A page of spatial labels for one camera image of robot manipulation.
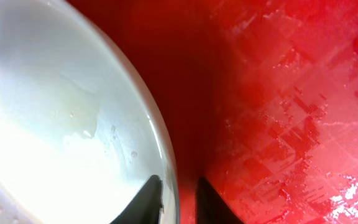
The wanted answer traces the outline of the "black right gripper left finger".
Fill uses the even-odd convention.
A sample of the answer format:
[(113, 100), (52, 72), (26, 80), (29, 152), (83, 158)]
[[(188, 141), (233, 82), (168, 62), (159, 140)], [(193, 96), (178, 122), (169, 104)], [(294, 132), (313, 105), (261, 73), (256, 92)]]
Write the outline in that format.
[(159, 224), (162, 208), (162, 181), (152, 175), (110, 224)]

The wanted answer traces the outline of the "white plate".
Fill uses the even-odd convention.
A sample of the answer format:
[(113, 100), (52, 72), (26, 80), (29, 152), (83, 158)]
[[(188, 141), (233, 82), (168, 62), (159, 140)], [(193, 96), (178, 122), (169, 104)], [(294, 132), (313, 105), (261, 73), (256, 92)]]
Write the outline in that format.
[(120, 48), (66, 1), (0, 1), (0, 223), (111, 223), (152, 175), (179, 223), (168, 131)]

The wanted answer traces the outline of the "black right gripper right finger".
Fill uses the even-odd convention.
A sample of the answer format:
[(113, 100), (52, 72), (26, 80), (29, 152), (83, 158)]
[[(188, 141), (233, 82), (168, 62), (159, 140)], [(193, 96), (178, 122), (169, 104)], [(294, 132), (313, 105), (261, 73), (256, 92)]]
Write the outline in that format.
[(196, 187), (196, 224), (244, 224), (204, 177)]

